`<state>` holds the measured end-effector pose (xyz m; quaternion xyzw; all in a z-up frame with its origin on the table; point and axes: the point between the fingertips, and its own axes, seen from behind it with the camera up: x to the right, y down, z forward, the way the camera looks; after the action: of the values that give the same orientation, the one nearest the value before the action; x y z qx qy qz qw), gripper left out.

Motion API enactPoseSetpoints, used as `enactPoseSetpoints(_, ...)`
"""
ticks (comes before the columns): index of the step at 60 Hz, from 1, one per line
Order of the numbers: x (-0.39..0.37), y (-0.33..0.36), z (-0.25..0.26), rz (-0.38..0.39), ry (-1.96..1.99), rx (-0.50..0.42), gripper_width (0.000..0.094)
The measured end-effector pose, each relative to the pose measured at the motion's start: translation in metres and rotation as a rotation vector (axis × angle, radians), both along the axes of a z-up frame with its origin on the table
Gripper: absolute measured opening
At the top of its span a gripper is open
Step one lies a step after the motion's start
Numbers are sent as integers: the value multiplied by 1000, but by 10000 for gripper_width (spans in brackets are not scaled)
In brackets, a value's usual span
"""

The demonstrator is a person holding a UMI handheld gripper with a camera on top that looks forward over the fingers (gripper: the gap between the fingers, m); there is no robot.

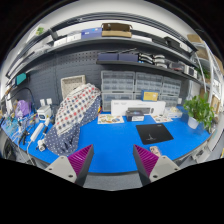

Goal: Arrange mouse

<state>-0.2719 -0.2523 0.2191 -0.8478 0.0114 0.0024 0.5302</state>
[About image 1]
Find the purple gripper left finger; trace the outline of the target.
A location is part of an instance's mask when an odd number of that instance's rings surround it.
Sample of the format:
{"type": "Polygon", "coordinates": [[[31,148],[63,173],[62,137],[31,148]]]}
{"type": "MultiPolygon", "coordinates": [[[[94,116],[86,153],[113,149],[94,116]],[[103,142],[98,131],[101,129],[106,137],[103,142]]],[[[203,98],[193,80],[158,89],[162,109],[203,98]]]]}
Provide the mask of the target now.
{"type": "Polygon", "coordinates": [[[83,186],[94,155],[93,145],[86,146],[70,156],[60,156],[46,171],[65,180],[83,186]]]}

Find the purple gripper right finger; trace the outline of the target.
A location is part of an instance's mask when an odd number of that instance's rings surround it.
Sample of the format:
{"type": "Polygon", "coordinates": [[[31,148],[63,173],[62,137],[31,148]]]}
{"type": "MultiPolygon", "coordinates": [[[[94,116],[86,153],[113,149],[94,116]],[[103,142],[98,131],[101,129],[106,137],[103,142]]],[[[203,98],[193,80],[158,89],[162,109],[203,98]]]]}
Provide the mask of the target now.
{"type": "Polygon", "coordinates": [[[138,145],[133,146],[133,156],[143,186],[180,170],[167,156],[158,157],[138,145]]]}

